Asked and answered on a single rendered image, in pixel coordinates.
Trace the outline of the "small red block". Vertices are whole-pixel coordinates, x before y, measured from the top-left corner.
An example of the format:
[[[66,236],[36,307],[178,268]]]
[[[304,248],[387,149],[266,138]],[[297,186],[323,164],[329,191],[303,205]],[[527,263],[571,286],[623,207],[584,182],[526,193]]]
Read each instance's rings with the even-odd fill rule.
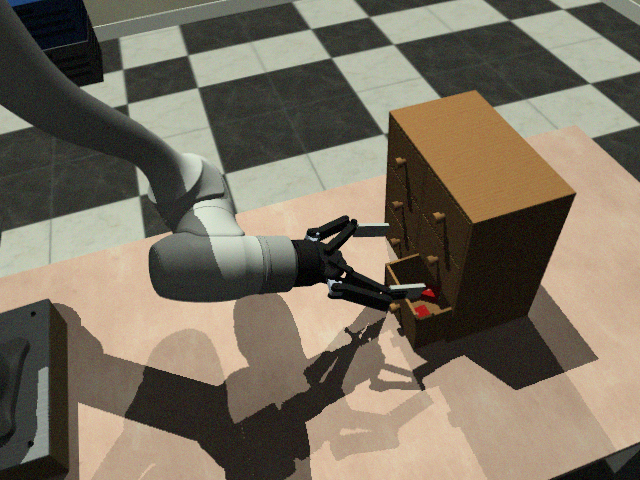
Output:
[[[430,302],[437,303],[440,300],[439,294],[441,294],[441,289],[438,286],[430,285],[424,283],[426,288],[423,291],[422,295],[419,299],[427,300]]]
[[[422,317],[422,316],[430,314],[425,305],[421,305],[419,307],[416,307],[416,308],[414,308],[414,310],[416,311],[416,313],[417,313],[419,318]]]

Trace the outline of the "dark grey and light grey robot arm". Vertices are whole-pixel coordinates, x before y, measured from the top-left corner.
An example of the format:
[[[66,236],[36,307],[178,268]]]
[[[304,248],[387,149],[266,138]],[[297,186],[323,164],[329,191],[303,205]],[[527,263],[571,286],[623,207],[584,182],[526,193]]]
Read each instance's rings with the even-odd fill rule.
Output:
[[[290,238],[245,235],[227,184],[211,161],[178,153],[74,84],[7,0],[0,0],[0,105],[56,138],[127,160],[145,174],[148,197],[173,233],[149,250],[150,280],[160,297],[210,303],[293,288],[298,255]],[[16,431],[29,350],[22,337],[0,344],[0,441]]]

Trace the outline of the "brown wooden chest of drawers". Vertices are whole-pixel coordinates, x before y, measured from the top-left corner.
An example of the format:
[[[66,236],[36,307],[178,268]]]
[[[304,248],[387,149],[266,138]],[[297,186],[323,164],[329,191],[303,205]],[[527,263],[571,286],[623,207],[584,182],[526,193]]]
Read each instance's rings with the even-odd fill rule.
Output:
[[[421,206],[389,161],[395,121],[422,159]],[[420,208],[416,246],[387,200],[389,163]],[[471,223],[462,266],[423,211],[427,167]],[[476,91],[389,111],[387,203],[418,251],[425,215],[461,269],[446,343],[528,315],[576,191]]]

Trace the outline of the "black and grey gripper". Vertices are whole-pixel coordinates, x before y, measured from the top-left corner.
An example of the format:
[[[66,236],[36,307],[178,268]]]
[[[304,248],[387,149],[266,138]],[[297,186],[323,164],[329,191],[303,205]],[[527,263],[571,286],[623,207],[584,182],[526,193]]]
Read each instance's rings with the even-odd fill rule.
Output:
[[[302,240],[291,240],[298,255],[298,275],[293,287],[324,283],[328,285],[330,299],[343,299],[384,312],[392,299],[419,298],[426,287],[424,283],[387,287],[347,265],[338,249],[351,236],[385,237],[390,226],[357,222],[344,215],[318,228],[309,228]],[[320,242],[338,232],[327,244]],[[346,276],[342,278],[344,272]]]

